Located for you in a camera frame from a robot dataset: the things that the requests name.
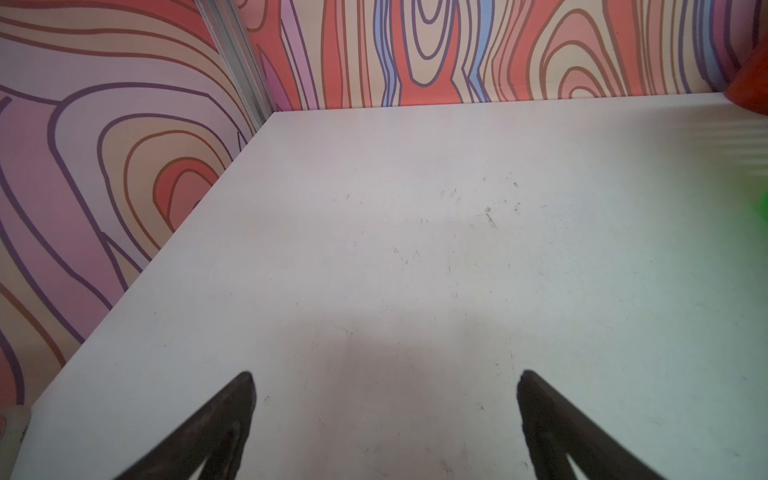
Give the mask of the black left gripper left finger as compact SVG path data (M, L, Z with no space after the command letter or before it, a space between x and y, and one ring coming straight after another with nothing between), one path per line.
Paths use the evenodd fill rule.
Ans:
M234 479L257 404L248 371L236 375L120 479Z

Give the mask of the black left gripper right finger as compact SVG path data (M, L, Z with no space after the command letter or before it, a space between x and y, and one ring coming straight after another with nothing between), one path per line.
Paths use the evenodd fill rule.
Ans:
M517 385L522 430L538 479L574 479L577 465L588 479L659 479L532 370Z

